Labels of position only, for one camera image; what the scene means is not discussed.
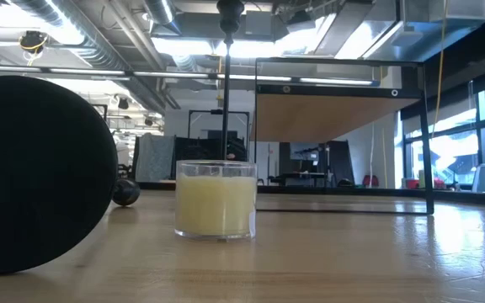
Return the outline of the black background gantry frame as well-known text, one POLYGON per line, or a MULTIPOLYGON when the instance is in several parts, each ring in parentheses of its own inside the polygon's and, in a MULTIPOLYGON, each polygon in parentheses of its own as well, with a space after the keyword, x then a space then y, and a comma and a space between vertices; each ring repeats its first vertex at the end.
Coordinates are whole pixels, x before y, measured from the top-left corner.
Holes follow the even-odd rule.
MULTIPOLYGON (((188 123, 187 123, 187 138, 190 138, 190 132, 191 132, 191 127, 192 124, 194 123, 192 121, 192 115, 193 113, 200 113, 200 114, 211 114, 211 115, 223 115, 223 109, 210 109, 210 110, 203 110, 203 109, 190 109, 188 112, 188 123)), ((237 118, 240 114, 243 114, 246 116, 246 121, 243 122, 243 124, 246 126, 246 142, 245 142, 245 148, 246 148, 246 160, 249 159, 249 143, 250 143, 250 113, 245 112, 245 111, 228 111, 228 114, 235 114, 237 118)))

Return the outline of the black ceiling-mounted device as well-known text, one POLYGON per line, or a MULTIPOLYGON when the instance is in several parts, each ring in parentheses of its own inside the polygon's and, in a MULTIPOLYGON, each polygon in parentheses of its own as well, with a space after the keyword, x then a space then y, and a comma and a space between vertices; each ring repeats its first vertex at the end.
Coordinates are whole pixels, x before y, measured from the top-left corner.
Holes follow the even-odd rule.
POLYGON ((47 34, 40 31, 28 30, 19 38, 19 46, 23 51, 37 55, 44 50, 44 45, 47 40, 47 34))

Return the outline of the black aluminium rail frame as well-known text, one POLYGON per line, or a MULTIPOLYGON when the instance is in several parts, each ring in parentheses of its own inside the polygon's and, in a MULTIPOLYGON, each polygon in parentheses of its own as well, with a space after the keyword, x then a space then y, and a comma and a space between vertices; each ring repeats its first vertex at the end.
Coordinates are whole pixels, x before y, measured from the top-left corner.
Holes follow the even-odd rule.
POLYGON ((186 180, 181 183, 141 183, 140 187, 149 191, 173 191, 177 197, 189 202, 197 202, 209 198, 219 198, 231 201, 235 198, 269 199, 275 203, 302 204, 310 203, 334 204, 345 203, 353 205, 362 202, 392 203, 414 201, 426 203, 430 197, 434 203, 456 203, 469 205, 485 205, 485 194, 472 192, 452 192, 434 190, 428 194, 423 189, 356 189, 353 187, 324 189, 302 187, 271 187, 252 185, 244 182, 211 183, 200 180, 186 180))

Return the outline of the black standing panel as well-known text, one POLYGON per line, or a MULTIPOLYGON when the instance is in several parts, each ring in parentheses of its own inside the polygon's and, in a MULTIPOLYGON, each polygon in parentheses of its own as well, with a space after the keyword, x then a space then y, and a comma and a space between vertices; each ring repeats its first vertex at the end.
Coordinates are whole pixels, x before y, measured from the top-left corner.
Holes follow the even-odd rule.
POLYGON ((331 186, 353 187, 354 173, 347 141, 329 141, 328 148, 328 165, 331 173, 331 186))

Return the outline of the gray fabric divider panel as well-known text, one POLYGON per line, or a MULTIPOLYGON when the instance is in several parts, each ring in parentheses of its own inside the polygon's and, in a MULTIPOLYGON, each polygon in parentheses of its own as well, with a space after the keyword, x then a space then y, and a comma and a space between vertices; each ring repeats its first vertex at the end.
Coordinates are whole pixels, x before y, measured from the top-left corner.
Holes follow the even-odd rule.
POLYGON ((174 136, 145 134, 138 140, 135 177, 139 183, 156 183, 172 174, 174 136))

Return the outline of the black fabric divider panel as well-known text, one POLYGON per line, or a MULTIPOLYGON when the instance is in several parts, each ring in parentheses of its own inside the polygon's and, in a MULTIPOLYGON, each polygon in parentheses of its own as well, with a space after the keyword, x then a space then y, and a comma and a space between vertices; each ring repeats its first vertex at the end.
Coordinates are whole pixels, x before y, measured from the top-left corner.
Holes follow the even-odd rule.
POLYGON ((175 141, 175 160, 228 160, 246 162, 247 148, 239 138, 229 138, 227 152, 221 154, 221 139, 191 139, 178 137, 175 141))

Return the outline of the black metal candlestick holder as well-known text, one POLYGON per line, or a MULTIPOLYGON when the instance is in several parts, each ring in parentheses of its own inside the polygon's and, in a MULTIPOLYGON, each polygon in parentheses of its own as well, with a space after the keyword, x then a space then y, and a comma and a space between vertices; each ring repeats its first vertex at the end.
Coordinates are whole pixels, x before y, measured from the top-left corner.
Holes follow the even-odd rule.
POLYGON ((240 0, 219 0, 216 8, 220 14, 220 28, 225 34, 224 44, 227 48, 225 55, 224 71, 224 100, 221 130, 221 155, 227 159, 228 122, 229 122, 229 99, 231 79, 231 56, 230 49, 233 44, 233 36, 239 30, 240 18, 244 11, 244 5, 240 0))
POLYGON ((53 82, 0 76, 0 274, 60 257, 109 204, 139 194, 119 175, 113 136, 90 103, 53 82))

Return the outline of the wall-mounted picture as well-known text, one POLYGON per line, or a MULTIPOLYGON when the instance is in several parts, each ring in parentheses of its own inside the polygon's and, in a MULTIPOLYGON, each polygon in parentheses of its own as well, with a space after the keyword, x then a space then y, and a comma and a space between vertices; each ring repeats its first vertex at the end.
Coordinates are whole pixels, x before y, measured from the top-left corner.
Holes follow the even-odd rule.
POLYGON ((318 143, 307 143, 307 142, 290 143, 291 160, 318 161, 319 152, 320 152, 320 146, 318 143))

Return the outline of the long LED light bar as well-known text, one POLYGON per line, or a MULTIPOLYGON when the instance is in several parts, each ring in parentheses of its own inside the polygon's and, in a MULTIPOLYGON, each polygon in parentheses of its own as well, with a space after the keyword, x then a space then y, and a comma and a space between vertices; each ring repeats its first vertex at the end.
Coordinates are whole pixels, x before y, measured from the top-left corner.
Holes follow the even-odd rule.
MULTIPOLYGON (((3 66, 0 65, 0 72, 21 72, 38 74, 57 74, 57 75, 78 75, 89 77, 108 77, 108 78, 130 78, 130 77, 160 77, 174 79, 191 80, 224 80, 225 76, 219 73, 198 73, 198 72, 140 72, 140 71, 118 71, 118 70, 98 70, 98 69, 78 69, 60 68, 46 66, 3 66)), ((345 86, 367 86, 377 87, 380 83, 376 80, 356 80, 346 78, 317 78, 317 77, 281 77, 263 75, 239 75, 231 74, 231 80, 254 81, 258 82, 289 82, 289 83, 310 83, 310 84, 330 84, 345 86)))

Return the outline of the wooden shelf riser black frame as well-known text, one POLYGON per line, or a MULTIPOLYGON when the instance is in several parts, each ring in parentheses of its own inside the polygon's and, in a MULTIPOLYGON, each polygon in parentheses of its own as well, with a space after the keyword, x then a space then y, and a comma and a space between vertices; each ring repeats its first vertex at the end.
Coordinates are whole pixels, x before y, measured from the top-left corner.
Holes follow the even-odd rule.
MULTIPOLYGON (((254 80, 253 140, 316 141, 327 143, 382 117, 388 110, 408 106, 418 109, 423 131, 423 190, 430 194, 433 176, 430 163, 425 68, 422 62, 400 61, 412 68, 415 80, 400 88, 341 86, 330 84, 258 82, 254 80)), ((434 213, 428 197, 426 215, 434 213)))

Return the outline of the yellow candle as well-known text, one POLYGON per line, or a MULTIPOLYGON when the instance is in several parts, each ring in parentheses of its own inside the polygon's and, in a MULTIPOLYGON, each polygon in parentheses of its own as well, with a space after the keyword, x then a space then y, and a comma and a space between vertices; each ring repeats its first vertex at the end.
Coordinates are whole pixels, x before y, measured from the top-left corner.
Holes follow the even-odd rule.
POLYGON ((256 228, 257 165, 177 162, 174 231, 194 239, 252 239, 256 228))

